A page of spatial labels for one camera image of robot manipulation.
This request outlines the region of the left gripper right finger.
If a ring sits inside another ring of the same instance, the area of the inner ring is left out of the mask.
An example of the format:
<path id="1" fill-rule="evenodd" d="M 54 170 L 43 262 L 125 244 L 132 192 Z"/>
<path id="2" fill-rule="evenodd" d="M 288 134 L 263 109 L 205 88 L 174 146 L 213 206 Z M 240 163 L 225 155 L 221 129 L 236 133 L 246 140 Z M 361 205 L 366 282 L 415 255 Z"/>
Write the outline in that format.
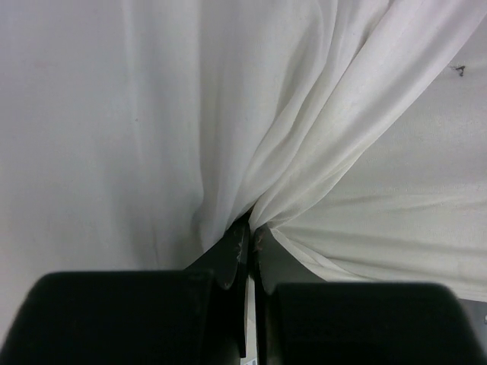
<path id="1" fill-rule="evenodd" d="M 414 282 L 331 282 L 260 227 L 253 238 L 261 364 L 484 364 L 484 303 Z"/>

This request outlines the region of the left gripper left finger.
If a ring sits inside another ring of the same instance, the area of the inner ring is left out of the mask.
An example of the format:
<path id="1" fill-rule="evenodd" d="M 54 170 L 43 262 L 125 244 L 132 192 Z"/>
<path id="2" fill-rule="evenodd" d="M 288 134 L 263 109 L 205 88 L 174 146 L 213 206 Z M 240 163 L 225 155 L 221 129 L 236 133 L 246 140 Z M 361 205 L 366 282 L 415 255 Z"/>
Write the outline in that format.
<path id="1" fill-rule="evenodd" d="M 246 355 L 250 228 L 231 225 L 179 271 L 72 271 L 28 292 L 3 364 L 238 364 Z"/>

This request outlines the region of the grey cream ruffled pillowcase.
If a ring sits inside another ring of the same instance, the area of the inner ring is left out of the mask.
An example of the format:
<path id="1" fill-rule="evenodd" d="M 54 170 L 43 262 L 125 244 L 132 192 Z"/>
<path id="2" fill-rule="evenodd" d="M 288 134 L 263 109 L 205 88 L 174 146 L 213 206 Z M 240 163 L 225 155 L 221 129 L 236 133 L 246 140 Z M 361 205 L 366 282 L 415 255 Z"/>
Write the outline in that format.
<path id="1" fill-rule="evenodd" d="M 324 279 L 484 300 L 486 3 L 1 3 L 3 313 L 244 214 Z"/>

